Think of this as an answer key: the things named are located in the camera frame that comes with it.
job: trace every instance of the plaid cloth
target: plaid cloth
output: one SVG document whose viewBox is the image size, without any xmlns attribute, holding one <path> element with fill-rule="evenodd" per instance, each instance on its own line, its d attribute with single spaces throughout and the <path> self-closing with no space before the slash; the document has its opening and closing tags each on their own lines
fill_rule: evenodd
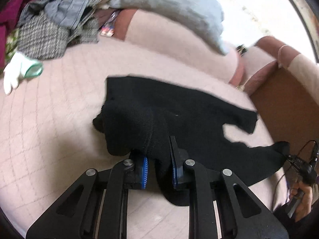
<svg viewBox="0 0 319 239">
<path fill-rule="evenodd" d="M 109 0 L 89 0 L 83 18 L 74 31 L 51 22 L 44 11 L 20 28 L 18 51 L 35 59 L 54 59 L 64 55 L 67 46 L 98 42 L 98 21 L 93 13 L 98 4 Z"/>
</svg>

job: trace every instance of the glove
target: glove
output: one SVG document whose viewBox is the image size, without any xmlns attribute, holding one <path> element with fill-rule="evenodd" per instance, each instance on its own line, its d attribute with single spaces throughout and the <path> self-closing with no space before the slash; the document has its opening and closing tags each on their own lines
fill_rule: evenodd
<svg viewBox="0 0 319 239">
<path fill-rule="evenodd" d="M 30 59 L 16 52 L 4 69 L 3 87 L 6 95 L 19 86 L 19 80 L 39 76 L 43 71 L 42 62 Z"/>
</svg>

